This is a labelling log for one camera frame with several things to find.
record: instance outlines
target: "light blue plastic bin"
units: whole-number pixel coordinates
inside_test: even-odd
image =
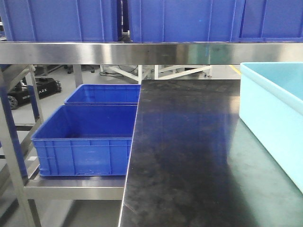
[[[303,63],[242,63],[241,71],[240,118],[303,192]]]

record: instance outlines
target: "gray floor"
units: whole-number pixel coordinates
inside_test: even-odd
[[[46,119],[51,113],[64,103],[66,97],[75,89],[74,75],[67,74],[64,68],[60,68],[49,74],[61,81],[62,92],[41,99],[43,116]],[[179,79],[240,79],[240,75],[228,65],[214,66],[213,76],[205,77],[203,73],[196,73]],[[95,73],[83,72],[83,82],[86,84],[135,84],[136,81],[127,77],[100,76],[98,70]],[[24,105],[12,111],[14,120],[17,123],[34,123],[31,105]],[[26,132],[18,132],[19,140],[26,136]],[[35,157],[33,150],[27,158]],[[0,168],[5,160],[0,159]],[[0,198],[0,227],[22,227],[25,226],[24,218],[18,203],[15,201],[15,194],[10,185]],[[43,227],[55,227],[60,220],[51,219],[51,212],[67,206],[66,201],[36,201],[39,216],[43,220]],[[121,201],[75,201],[64,221],[64,227],[116,227],[118,223]]]

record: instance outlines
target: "metal frame leg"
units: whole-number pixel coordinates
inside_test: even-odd
[[[209,69],[209,75],[208,75],[208,77],[213,77],[213,67],[212,66],[210,66],[211,68]]]
[[[36,84],[36,80],[35,80],[35,73],[33,70],[33,65],[29,66],[29,72],[30,72],[30,74],[27,74],[25,76],[25,79],[27,81],[27,89],[28,89],[28,92],[30,95],[30,100],[31,100],[32,107],[33,107],[34,118],[35,118],[36,122],[38,121],[38,119],[41,119],[41,122],[43,122],[42,108],[40,105],[39,93],[38,93],[37,84]]]
[[[142,83],[143,79],[143,65],[138,65],[138,84]]]
[[[72,67],[74,69],[76,87],[78,87],[83,84],[81,65],[72,65]]]
[[[100,74],[104,72],[104,66],[103,65],[100,65]]]
[[[14,185],[19,206],[22,209],[28,227],[41,227],[35,201],[28,200],[24,185],[28,180],[25,163],[12,117],[7,89],[0,71],[0,140],[8,164],[10,177]]]
[[[155,65],[155,79],[159,79],[159,65]]]

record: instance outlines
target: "upper shelf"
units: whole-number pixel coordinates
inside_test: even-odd
[[[0,64],[204,65],[303,61],[303,43],[0,42]]]

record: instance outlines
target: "black machine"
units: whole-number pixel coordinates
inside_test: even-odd
[[[53,78],[36,78],[37,89],[39,98],[53,95],[62,91],[61,83]],[[19,82],[9,93],[9,104],[12,110],[30,102],[29,92],[27,89],[26,81],[23,79]]]

